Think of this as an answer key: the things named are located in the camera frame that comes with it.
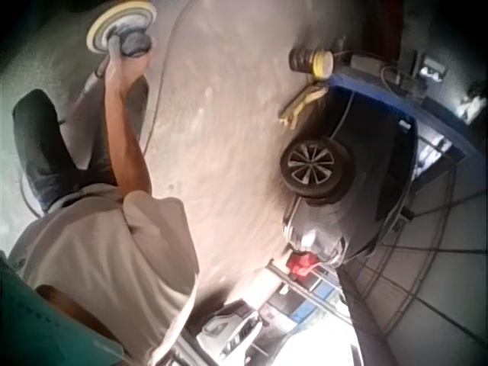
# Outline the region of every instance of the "car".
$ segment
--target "car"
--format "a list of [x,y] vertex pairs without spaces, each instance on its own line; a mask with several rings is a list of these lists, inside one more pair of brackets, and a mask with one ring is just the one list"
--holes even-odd
[[284,150],[281,175],[295,193],[283,228],[288,267],[371,254],[402,212],[416,164],[416,122],[391,106],[334,87],[326,108]]
[[246,351],[262,326],[258,311],[244,300],[238,300],[212,314],[196,338],[200,347],[216,363],[244,365]]

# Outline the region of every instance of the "metal frame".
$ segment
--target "metal frame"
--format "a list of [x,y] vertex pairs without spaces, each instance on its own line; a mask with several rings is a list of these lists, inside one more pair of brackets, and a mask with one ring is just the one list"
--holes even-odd
[[339,311],[337,311],[335,307],[333,307],[330,303],[324,301],[323,299],[315,295],[313,292],[310,292],[305,287],[299,285],[297,282],[292,281],[287,276],[287,274],[285,274],[280,268],[276,267],[276,265],[273,264],[273,260],[269,261],[269,263],[266,265],[266,268],[271,273],[276,275],[276,277],[280,278],[285,284],[287,284],[290,287],[290,289],[299,293],[301,296],[303,296],[305,299],[313,303],[321,310],[326,311],[327,313],[331,313],[333,316],[337,317],[338,319],[342,320],[348,325],[352,325],[351,320],[348,317],[342,315]]

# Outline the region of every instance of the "tire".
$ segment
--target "tire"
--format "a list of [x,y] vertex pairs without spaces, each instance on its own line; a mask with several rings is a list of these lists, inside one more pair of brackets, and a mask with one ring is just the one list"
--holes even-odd
[[295,194],[312,199],[335,194],[349,180],[347,150],[328,138],[298,140],[283,152],[280,161],[285,184]]

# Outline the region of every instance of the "white car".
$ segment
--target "white car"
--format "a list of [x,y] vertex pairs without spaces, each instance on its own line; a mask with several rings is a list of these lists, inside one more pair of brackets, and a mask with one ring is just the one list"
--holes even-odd
[[246,351],[262,328],[259,313],[244,300],[215,312],[197,335],[197,341],[216,363],[246,364]]

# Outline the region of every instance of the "wall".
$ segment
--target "wall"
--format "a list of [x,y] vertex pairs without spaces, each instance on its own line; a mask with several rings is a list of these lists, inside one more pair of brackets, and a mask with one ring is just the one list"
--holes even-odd
[[398,364],[486,364],[486,163],[439,167],[414,185],[412,222],[346,270]]

